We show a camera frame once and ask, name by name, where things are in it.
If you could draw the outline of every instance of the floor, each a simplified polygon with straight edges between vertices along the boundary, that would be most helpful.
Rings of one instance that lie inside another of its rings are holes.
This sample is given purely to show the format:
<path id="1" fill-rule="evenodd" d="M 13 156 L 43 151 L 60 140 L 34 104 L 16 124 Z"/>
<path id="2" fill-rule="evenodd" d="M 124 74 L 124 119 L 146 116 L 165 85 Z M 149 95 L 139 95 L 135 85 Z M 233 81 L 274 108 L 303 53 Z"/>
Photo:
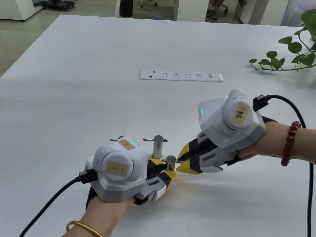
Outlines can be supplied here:
<path id="1" fill-rule="evenodd" d="M 27 21 L 0 20 L 0 77 L 24 53 L 24 51 L 46 30 L 46 28 L 60 15 L 88 15 L 88 16 L 114 16 L 116 0 L 78 0 L 75 8 L 68 12 L 41 10 Z M 148 18 L 163 16 L 173 19 L 172 7 L 155 7 L 144 4 L 140 7 L 138 0 L 134 1 L 133 18 Z M 206 22 L 232 23 L 233 14 L 224 10 L 218 12 L 219 19 L 214 21 L 206 17 Z"/>

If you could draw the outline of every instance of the bead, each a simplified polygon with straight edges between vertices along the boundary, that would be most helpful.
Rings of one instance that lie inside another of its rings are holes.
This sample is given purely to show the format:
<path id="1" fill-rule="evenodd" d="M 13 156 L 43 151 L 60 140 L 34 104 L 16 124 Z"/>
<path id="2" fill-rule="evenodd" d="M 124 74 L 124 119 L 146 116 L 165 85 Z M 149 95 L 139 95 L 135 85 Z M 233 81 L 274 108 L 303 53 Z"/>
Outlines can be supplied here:
<path id="1" fill-rule="evenodd" d="M 291 154 L 292 148 L 285 148 L 283 152 Z"/>
<path id="2" fill-rule="evenodd" d="M 289 161 L 287 161 L 287 160 L 281 160 L 281 165 L 282 166 L 287 166 L 289 164 Z"/>
<path id="3" fill-rule="evenodd" d="M 297 129 L 298 129 L 298 126 L 295 126 L 295 125 L 291 125 L 291 126 L 290 126 L 290 130 L 296 131 Z"/>
<path id="4" fill-rule="evenodd" d="M 294 137 L 295 134 L 296 134 L 296 131 L 294 131 L 294 130 L 289 130 L 289 132 L 288 132 L 288 135 L 291 137 Z"/>
<path id="5" fill-rule="evenodd" d="M 299 121 L 295 121 L 292 123 L 292 125 L 295 125 L 295 126 L 298 126 L 298 127 L 301 127 L 301 123 Z"/>
<path id="6" fill-rule="evenodd" d="M 287 142 L 287 143 L 285 144 L 285 148 L 287 148 L 287 149 L 288 149 L 288 148 L 292 148 L 292 147 L 293 147 L 293 143 L 288 143 L 288 142 Z"/>
<path id="7" fill-rule="evenodd" d="M 293 143 L 293 142 L 294 142 L 294 137 L 287 137 L 286 140 L 287 140 L 289 143 Z"/>
<path id="8" fill-rule="evenodd" d="M 282 155 L 283 155 L 282 158 L 290 158 L 290 156 L 291 156 L 291 154 L 289 154 L 289 153 L 284 153 L 284 152 L 283 152 Z"/>

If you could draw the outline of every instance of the plant stem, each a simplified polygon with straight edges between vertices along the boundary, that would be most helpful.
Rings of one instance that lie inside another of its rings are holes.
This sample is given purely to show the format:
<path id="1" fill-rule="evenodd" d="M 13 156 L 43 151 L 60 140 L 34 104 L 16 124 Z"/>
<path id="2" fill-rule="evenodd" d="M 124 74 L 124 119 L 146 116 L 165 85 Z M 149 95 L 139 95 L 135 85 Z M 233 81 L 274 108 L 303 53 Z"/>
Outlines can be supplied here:
<path id="1" fill-rule="evenodd" d="M 302 44 L 308 49 L 309 52 L 313 53 L 313 51 L 311 51 L 311 49 L 308 48 L 308 46 L 301 40 L 300 34 L 298 35 L 298 39 L 299 39 L 300 42 L 302 42 Z"/>
<path id="2" fill-rule="evenodd" d="M 267 71 L 279 71 L 279 69 L 278 70 L 276 70 L 276 69 L 267 69 L 267 68 L 256 68 L 256 67 L 254 67 L 252 64 L 251 64 L 251 66 L 255 69 L 255 70 L 267 70 Z M 300 69 L 305 69 L 305 68 L 313 68 L 313 67 L 315 67 L 316 66 L 316 63 L 315 64 L 313 64 L 313 65 L 311 65 L 310 67 L 303 67 L 303 68 L 293 68 L 293 69 L 282 69 L 281 71 L 296 71 L 296 70 L 300 70 Z"/>

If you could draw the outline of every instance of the metal cylinder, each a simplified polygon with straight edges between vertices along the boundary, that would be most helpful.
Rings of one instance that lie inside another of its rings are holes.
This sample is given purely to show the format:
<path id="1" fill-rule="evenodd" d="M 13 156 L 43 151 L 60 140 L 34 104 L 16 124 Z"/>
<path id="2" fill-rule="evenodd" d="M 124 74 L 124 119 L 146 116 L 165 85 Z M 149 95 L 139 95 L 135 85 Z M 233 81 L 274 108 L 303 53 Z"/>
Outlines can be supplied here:
<path id="1" fill-rule="evenodd" d="M 167 163 L 167 167 L 166 170 L 174 170 L 175 166 L 176 166 L 176 157 L 174 156 L 167 156 L 166 158 L 166 163 Z"/>
<path id="2" fill-rule="evenodd" d="M 163 144 L 163 137 L 157 135 L 154 137 L 154 150 L 152 154 L 152 158 L 154 159 L 161 159 L 162 158 L 162 144 Z"/>

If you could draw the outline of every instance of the hand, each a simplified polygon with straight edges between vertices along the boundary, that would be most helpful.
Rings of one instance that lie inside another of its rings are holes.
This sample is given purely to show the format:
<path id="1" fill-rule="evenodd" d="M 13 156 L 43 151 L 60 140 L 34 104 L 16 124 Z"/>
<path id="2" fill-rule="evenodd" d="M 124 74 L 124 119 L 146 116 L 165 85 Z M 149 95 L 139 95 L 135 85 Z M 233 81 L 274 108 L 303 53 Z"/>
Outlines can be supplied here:
<path id="1" fill-rule="evenodd" d="M 265 135 L 255 144 L 237 151 L 241 160 L 252 158 L 255 155 L 282 157 L 289 126 L 277 122 L 267 122 Z"/>
<path id="2" fill-rule="evenodd" d="M 88 209 L 80 222 L 95 229 L 103 237 L 110 237 L 126 208 L 134 202 L 135 199 L 133 197 L 123 202 L 102 202 L 98 196 L 95 196 L 90 201 Z M 64 235 L 64 237 L 74 236 L 89 237 L 91 234 L 81 227 L 74 226 Z"/>

